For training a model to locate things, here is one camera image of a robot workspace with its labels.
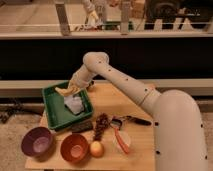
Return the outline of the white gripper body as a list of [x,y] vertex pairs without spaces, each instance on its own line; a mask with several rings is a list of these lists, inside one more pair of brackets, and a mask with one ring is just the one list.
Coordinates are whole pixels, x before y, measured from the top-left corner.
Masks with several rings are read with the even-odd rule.
[[80,89],[89,86],[89,75],[87,71],[77,70],[69,81],[68,87],[78,87]]

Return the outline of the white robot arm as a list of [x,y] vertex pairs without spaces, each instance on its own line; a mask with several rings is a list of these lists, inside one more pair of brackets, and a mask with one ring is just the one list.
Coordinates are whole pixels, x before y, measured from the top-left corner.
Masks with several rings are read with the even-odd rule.
[[70,83],[85,88],[97,75],[153,117],[156,171],[208,171],[201,112],[189,94],[180,90],[161,93],[110,66],[104,52],[86,53]]

